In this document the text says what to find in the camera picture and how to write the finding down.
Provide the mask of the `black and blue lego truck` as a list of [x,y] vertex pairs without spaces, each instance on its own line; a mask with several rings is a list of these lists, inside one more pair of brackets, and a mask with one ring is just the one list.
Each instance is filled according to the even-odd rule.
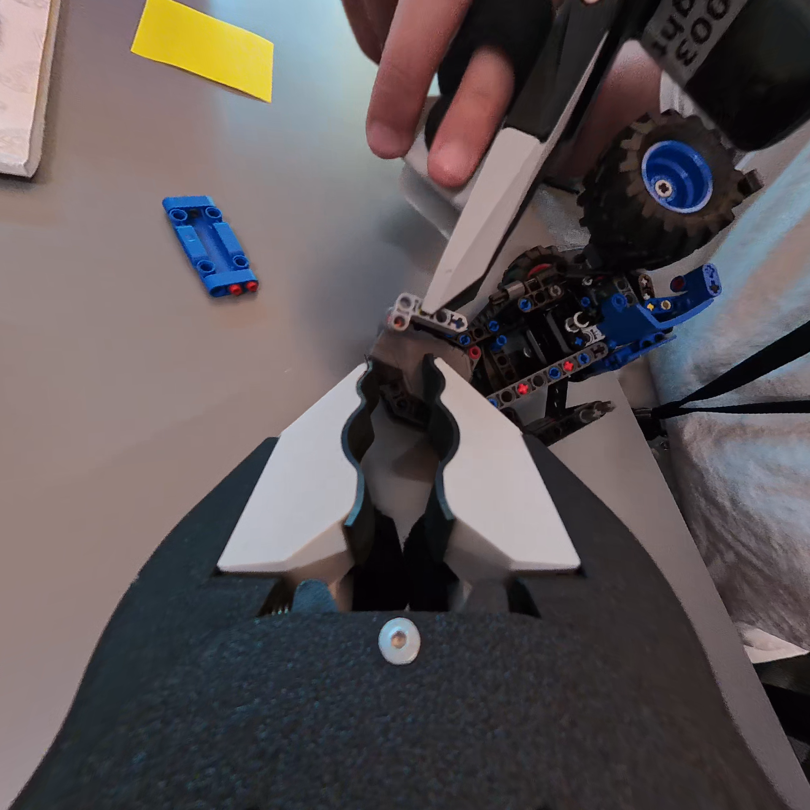
[[586,246],[536,246],[515,258],[466,332],[423,332],[462,354],[472,387],[546,445],[606,415],[609,402],[565,404],[569,382],[619,370],[670,343],[722,291],[703,264],[657,293],[650,271],[703,248],[761,183],[695,113],[644,115],[615,137],[578,191]]

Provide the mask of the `person's right hand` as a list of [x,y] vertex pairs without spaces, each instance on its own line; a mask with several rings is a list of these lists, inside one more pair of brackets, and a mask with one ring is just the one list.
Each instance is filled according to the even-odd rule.
[[[343,1],[362,52],[378,65],[366,120],[371,151],[404,157],[414,143],[433,76],[471,6],[470,1]],[[498,49],[477,49],[437,130],[428,157],[432,180],[465,185],[501,125],[514,75]]]

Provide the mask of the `light grey lego beam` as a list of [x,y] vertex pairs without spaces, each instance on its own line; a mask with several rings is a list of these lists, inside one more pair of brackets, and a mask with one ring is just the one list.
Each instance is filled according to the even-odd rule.
[[388,310],[386,327],[403,332],[409,326],[433,329],[444,335],[457,336],[467,331],[467,318],[451,309],[438,309],[427,313],[422,308],[420,298],[410,293],[402,293]]

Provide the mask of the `blue lego panel piece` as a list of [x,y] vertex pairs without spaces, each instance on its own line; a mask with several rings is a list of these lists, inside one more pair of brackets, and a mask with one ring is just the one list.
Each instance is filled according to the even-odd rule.
[[259,282],[246,252],[211,197],[165,197],[162,205],[209,297],[238,297],[258,291]]

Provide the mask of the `yellow paper sheet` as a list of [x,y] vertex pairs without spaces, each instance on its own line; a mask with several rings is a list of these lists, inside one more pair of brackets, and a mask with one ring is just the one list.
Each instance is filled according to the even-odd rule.
[[147,1],[131,49],[270,103],[274,45],[174,1]]

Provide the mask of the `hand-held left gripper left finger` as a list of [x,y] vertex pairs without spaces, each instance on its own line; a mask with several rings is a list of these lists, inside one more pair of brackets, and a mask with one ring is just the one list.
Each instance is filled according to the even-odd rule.
[[282,431],[217,568],[344,576],[368,559],[375,508],[361,461],[379,402],[367,360]]

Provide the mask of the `lego instruction booklet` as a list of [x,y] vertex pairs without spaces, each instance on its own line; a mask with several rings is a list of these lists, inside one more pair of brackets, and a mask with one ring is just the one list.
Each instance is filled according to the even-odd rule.
[[41,161],[59,1],[1,2],[1,173],[31,178]]

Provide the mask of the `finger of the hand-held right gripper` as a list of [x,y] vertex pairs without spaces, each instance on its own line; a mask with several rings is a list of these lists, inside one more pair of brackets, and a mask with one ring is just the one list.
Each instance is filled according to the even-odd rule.
[[484,277],[533,180],[559,139],[501,130],[440,259],[422,308],[435,313]]

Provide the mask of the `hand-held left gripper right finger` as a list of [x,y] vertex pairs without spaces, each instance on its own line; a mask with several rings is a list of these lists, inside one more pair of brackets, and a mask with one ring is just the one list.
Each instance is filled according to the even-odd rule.
[[581,561],[521,430],[443,359],[422,361],[437,455],[428,549],[457,576],[573,572]]

